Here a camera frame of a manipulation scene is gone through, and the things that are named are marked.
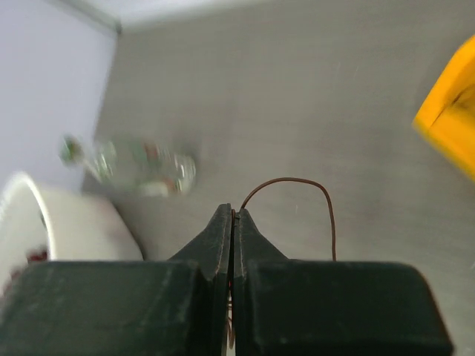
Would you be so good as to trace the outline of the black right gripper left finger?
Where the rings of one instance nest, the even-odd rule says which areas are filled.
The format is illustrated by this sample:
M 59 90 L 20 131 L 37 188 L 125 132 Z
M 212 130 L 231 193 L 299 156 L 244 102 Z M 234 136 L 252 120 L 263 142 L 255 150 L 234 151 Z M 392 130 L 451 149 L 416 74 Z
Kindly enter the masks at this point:
M 233 211 L 173 257 L 39 262 L 1 303 L 3 355 L 224 355 Z

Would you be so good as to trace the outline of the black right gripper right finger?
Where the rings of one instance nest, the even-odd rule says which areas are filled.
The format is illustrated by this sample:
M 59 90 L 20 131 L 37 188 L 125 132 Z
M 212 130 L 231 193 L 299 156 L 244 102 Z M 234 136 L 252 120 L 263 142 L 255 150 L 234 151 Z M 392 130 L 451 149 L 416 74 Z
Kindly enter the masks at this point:
M 389 262 L 293 260 L 235 217 L 238 355 L 452 355 L 428 282 Z

